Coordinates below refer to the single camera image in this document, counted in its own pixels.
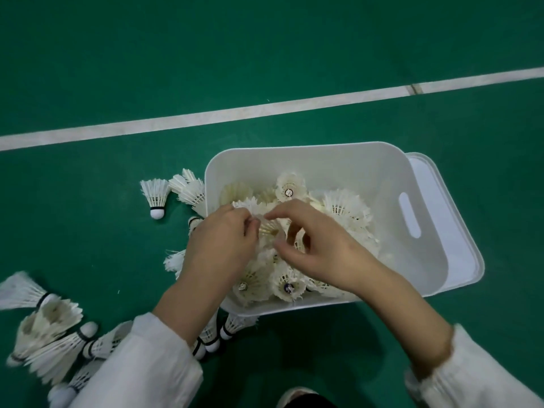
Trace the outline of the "person's right hand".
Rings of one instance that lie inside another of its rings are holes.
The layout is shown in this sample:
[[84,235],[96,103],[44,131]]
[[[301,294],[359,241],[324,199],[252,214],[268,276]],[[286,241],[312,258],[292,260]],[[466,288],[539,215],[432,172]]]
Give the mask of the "person's right hand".
[[290,219],[285,240],[306,254],[321,258],[319,267],[294,267],[304,275],[350,293],[370,286],[384,265],[339,223],[299,199],[281,203],[264,216]]

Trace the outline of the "person's left hand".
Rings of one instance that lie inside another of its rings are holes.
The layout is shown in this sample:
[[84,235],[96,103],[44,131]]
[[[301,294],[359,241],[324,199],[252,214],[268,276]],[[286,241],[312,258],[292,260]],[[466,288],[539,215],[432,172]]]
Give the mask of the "person's left hand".
[[178,282],[200,294],[225,296],[241,277],[254,253],[234,245],[233,205],[222,205],[192,233]]

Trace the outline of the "person's right forearm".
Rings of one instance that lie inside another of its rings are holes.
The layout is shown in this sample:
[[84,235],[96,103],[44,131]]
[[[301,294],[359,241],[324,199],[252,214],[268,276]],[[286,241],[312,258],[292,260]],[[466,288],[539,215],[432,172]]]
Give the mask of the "person's right forearm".
[[425,408],[544,408],[544,400],[440,316],[403,277],[382,268],[357,295],[380,317],[411,361],[405,386]]

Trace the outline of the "person's left forearm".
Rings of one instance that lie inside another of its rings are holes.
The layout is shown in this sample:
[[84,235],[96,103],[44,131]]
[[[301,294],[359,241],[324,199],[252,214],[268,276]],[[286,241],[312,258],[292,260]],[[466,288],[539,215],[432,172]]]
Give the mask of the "person's left forearm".
[[187,408],[203,380],[191,350],[244,265],[184,270],[69,408]]

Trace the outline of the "pile of white shuttlecocks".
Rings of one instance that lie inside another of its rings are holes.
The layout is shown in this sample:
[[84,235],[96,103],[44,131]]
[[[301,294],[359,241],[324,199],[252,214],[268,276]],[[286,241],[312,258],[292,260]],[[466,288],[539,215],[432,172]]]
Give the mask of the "pile of white shuttlecocks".
[[[273,203],[300,199],[339,223],[358,243],[374,257],[379,256],[380,242],[373,234],[373,216],[369,206],[356,193],[337,189],[315,195],[308,191],[305,180],[295,173],[279,175],[276,185],[255,193],[243,182],[225,185],[220,193],[221,205],[255,197],[258,202]],[[290,219],[278,219],[286,233]],[[350,294],[316,279],[304,276],[286,264],[277,254],[274,242],[260,235],[255,257],[246,266],[243,275],[232,288],[233,295],[245,307],[269,300],[295,302],[306,292],[330,299],[347,299]]]

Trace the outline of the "nested stack of white shuttlecocks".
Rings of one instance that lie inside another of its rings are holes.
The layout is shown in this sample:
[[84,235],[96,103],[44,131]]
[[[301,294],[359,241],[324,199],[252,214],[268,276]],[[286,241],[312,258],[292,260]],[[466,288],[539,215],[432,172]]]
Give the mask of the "nested stack of white shuttlecocks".
[[182,169],[182,174],[174,175],[168,183],[179,201],[191,206],[200,217],[207,217],[205,184],[193,171]]

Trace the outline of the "white plastic storage bin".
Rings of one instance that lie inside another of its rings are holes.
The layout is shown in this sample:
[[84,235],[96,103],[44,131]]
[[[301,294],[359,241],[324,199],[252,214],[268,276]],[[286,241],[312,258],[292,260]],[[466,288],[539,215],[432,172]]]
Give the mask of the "white plastic storage bin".
[[282,173],[302,176],[317,194],[349,189],[362,196],[373,214],[375,235],[391,255],[392,269],[424,297],[440,292],[448,260],[412,164],[401,149],[368,142],[225,150],[205,171],[207,213],[220,206],[225,185],[244,182],[262,190]]

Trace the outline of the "white plastic bin lid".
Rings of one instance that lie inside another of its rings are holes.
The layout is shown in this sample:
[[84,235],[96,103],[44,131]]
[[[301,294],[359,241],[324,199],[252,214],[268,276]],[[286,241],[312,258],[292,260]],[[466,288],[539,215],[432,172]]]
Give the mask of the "white plastic bin lid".
[[485,262],[439,169],[423,153],[406,153],[448,262],[447,278],[435,295],[478,283]]

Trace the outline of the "heap of loose white shuttlecocks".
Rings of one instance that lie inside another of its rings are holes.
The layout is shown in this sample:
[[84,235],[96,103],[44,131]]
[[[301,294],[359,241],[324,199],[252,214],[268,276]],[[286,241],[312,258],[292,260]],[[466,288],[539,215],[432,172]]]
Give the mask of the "heap of loose white shuttlecocks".
[[97,322],[85,322],[79,304],[41,287],[17,272],[0,283],[0,311],[29,308],[20,322],[8,367],[27,366],[51,385],[50,408],[69,408],[103,363],[128,336],[133,321],[98,336]]

